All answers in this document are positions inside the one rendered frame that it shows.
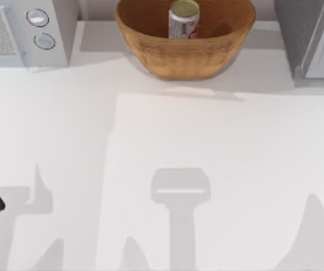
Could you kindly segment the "small microwave knob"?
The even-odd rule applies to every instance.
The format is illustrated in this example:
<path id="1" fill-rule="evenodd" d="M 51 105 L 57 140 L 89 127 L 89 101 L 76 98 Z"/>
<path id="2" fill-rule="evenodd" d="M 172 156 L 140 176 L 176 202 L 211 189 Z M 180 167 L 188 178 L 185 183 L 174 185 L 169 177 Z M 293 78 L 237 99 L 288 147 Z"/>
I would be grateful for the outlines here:
<path id="1" fill-rule="evenodd" d="M 43 50 L 51 50 L 55 47 L 56 41 L 53 36 L 47 33 L 40 33 L 33 37 L 34 44 Z"/>

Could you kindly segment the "woven wooden basket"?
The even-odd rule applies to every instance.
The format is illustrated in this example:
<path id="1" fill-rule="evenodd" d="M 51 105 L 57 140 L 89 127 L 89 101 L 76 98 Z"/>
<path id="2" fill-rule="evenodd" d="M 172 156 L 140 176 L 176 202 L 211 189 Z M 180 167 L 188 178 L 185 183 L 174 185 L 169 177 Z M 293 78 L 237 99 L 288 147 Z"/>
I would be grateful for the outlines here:
<path id="1" fill-rule="evenodd" d="M 256 19 L 251 0 L 195 0 L 199 5 L 198 36 L 168 37 L 168 11 L 175 0 L 119 0 L 115 22 L 139 62 L 166 79 L 214 76 L 234 56 Z"/>

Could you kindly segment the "large microwave knob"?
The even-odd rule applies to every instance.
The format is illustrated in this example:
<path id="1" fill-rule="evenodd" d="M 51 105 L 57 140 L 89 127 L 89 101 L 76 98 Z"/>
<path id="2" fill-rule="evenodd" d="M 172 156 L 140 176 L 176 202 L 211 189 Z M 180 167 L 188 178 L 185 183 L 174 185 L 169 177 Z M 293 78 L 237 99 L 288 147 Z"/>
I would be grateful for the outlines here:
<path id="1" fill-rule="evenodd" d="M 50 21 L 48 14 L 41 9 L 27 11 L 26 19 L 32 26 L 35 27 L 45 27 Z"/>

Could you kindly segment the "pale microwave oven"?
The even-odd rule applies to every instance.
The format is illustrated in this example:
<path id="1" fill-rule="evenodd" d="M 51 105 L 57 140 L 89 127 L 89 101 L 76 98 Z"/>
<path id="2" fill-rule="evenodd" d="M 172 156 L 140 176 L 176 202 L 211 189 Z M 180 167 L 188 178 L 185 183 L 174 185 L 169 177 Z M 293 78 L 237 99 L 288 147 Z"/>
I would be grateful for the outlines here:
<path id="1" fill-rule="evenodd" d="M 41 9 L 49 16 L 45 27 L 32 26 L 27 11 Z M 0 67 L 67 67 L 72 54 L 80 5 L 78 0 L 0 0 Z M 56 45 L 43 50 L 33 37 L 47 33 Z"/>

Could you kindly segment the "red and white can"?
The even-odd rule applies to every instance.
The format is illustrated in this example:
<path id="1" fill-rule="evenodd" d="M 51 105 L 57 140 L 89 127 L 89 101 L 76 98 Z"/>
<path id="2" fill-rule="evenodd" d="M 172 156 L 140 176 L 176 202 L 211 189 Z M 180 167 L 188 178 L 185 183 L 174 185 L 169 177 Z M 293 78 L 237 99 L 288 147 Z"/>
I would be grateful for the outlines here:
<path id="1" fill-rule="evenodd" d="M 175 0 L 168 12 L 168 37 L 194 39 L 198 37 L 200 7 L 195 0 Z"/>

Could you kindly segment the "grey cabinet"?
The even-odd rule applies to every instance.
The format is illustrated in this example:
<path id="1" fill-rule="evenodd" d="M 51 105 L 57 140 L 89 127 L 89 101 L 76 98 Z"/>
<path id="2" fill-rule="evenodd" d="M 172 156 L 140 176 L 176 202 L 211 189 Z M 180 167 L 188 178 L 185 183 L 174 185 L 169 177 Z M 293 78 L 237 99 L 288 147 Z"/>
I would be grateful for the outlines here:
<path id="1" fill-rule="evenodd" d="M 274 0 L 294 80 L 324 80 L 324 0 Z"/>

